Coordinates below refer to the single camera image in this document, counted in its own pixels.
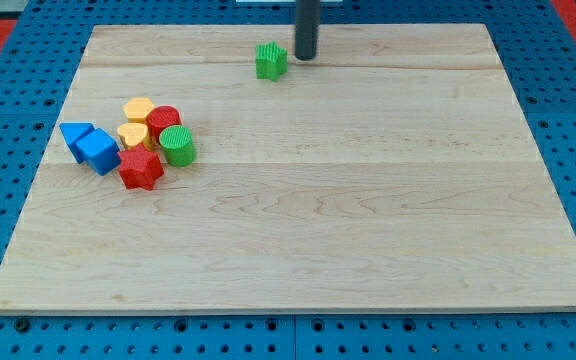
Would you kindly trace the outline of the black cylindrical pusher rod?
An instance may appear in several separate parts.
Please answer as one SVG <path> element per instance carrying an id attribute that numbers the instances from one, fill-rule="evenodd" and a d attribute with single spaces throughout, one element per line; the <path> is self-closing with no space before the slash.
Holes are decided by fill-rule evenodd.
<path id="1" fill-rule="evenodd" d="M 320 0 L 295 1 L 294 54 L 298 60 L 310 61 L 317 55 Z"/>

